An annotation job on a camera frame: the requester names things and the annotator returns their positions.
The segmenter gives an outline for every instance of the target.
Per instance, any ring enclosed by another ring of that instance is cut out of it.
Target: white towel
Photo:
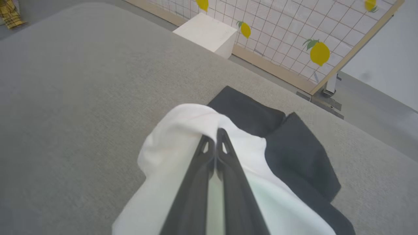
[[[114,235],[160,232],[201,136],[216,141],[218,128],[227,131],[271,234],[335,234],[272,173],[264,157],[264,138],[238,129],[228,117],[207,106],[184,104],[172,109],[146,138],[138,165],[147,179],[114,222]],[[217,223],[211,222],[207,234],[222,232]]]

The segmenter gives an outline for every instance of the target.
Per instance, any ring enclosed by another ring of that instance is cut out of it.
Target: white foam block
[[[227,59],[232,54],[237,29],[200,13],[173,33]]]

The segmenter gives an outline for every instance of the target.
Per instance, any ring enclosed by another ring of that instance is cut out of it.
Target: lemon print
[[[377,11],[376,0],[365,0],[364,7],[368,12],[375,13]]]
[[[319,66],[322,66],[325,62],[328,61],[329,49],[324,43],[319,42],[319,40],[312,40],[312,39],[306,40],[306,42],[304,42],[303,45],[305,45],[305,43],[308,43],[306,45],[306,50],[309,50],[310,48],[312,48],[311,50],[312,62],[318,64]]]
[[[208,0],[196,0],[197,5],[199,6],[200,9],[204,10],[204,11],[208,11],[208,6],[209,6],[209,2]]]
[[[244,37],[249,38],[251,35],[251,29],[248,24],[242,21],[238,21],[237,24],[238,27],[241,28],[241,33],[244,35]]]

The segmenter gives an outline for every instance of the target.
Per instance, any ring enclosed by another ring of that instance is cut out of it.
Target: black cloth
[[[351,222],[331,205],[341,188],[324,147],[295,113],[285,116],[225,87],[209,104],[241,130],[266,139],[271,171],[337,235],[355,234]]]

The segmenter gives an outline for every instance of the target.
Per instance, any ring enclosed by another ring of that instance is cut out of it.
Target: lemon-patterned backdrop
[[[397,0],[147,0],[239,29],[235,43],[318,84]]]

